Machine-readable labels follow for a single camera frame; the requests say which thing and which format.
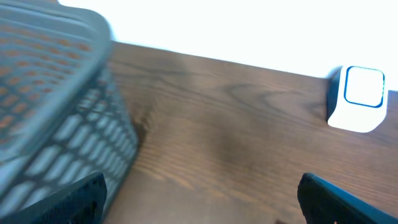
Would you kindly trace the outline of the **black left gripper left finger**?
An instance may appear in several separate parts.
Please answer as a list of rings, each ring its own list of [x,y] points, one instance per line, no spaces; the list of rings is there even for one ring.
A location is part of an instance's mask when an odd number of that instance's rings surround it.
[[[2,224],[100,224],[108,191],[94,172],[54,194],[1,218]]]

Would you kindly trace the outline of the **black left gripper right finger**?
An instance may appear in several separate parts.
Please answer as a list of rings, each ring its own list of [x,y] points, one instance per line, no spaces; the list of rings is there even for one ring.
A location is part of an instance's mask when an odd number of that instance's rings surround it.
[[[306,172],[297,189],[297,198],[307,223],[391,223],[397,218],[354,195]]]

